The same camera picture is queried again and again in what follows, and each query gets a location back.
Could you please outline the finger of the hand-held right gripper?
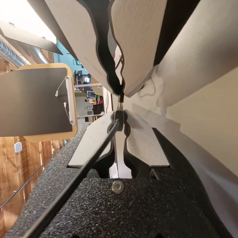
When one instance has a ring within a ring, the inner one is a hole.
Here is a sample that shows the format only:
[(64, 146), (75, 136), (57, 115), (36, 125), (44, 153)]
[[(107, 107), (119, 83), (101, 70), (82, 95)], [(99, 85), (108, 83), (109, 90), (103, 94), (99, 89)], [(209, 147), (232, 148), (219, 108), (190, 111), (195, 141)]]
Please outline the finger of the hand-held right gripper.
[(28, 0), (60, 43), (111, 94), (122, 86), (108, 45), (108, 0)]
[(123, 55), (124, 95), (132, 97), (155, 69), (154, 60), (167, 0), (115, 0), (112, 31)]

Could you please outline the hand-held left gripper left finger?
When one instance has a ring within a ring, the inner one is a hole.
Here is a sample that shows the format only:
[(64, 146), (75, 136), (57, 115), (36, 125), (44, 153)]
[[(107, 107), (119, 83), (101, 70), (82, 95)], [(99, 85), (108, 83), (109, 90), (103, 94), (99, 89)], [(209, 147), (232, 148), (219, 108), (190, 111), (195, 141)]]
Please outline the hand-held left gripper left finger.
[[(113, 114), (114, 112), (110, 111), (87, 127), (68, 163), (68, 168), (82, 168), (85, 162), (93, 155), (113, 126)], [(101, 153), (92, 169), (97, 170), (100, 178), (109, 178), (109, 168), (113, 164), (114, 144), (111, 141)]]

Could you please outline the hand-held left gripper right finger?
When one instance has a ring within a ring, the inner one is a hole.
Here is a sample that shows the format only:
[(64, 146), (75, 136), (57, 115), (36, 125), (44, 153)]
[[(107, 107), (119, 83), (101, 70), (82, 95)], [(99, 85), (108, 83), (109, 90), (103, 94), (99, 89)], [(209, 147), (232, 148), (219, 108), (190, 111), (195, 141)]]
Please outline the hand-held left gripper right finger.
[(169, 168), (170, 163), (152, 127), (139, 115), (124, 110), (124, 163), (132, 176), (154, 168)]

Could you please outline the black cabinet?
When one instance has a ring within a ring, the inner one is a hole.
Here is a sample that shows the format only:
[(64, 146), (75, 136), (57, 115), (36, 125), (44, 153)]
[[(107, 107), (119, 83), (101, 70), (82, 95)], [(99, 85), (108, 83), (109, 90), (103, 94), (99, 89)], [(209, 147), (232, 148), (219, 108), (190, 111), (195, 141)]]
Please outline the black cabinet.
[(94, 115), (100, 115), (101, 113), (104, 113), (104, 104), (100, 103), (100, 104), (94, 104), (93, 105), (93, 114)]

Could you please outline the white ceiling panel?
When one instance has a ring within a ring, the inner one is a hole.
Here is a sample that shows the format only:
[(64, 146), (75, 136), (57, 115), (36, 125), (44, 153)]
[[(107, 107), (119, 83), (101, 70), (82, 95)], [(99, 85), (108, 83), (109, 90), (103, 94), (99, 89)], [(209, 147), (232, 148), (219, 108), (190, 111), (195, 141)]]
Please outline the white ceiling panel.
[(26, 0), (0, 1), (0, 29), (7, 38), (63, 55), (55, 35)]

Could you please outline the white stand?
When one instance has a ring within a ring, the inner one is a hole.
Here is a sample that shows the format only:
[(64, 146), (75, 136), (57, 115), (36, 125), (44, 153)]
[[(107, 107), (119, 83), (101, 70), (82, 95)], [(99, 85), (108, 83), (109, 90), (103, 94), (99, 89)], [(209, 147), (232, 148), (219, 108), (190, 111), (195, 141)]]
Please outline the white stand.
[(65, 108), (70, 124), (74, 126), (76, 124), (76, 115), (75, 115), (75, 108), (74, 108), (73, 85), (72, 85), (72, 79), (70, 76), (66, 76), (63, 79), (63, 81), (61, 82), (61, 84), (59, 85), (56, 91), (55, 96), (58, 97), (59, 88), (64, 82), (66, 83), (67, 97), (68, 97), (68, 103), (64, 102), (64, 108)]

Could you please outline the wooden rimmed black board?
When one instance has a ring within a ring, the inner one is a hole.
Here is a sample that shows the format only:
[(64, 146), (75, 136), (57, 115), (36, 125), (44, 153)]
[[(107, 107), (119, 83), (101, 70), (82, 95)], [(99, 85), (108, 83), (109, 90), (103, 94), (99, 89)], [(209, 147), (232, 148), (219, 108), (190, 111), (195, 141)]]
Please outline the wooden rimmed black board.
[[(30, 142), (65, 140), (74, 137), (64, 108), (68, 103), (66, 76), (73, 82), (70, 67), (63, 63), (33, 64), (0, 75), (0, 136), (23, 136)], [(76, 113), (75, 93), (74, 108)]]

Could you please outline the silver ventilation duct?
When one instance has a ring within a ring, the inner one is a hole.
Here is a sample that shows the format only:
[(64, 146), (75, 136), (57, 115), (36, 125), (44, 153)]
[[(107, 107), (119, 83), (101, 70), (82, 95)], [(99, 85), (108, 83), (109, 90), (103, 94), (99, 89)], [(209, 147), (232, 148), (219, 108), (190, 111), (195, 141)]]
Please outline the silver ventilation duct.
[(32, 64), (49, 64), (49, 60), (38, 47), (25, 43), (16, 44), (16, 49), (10, 43), (0, 40), (0, 57), (16, 68)]

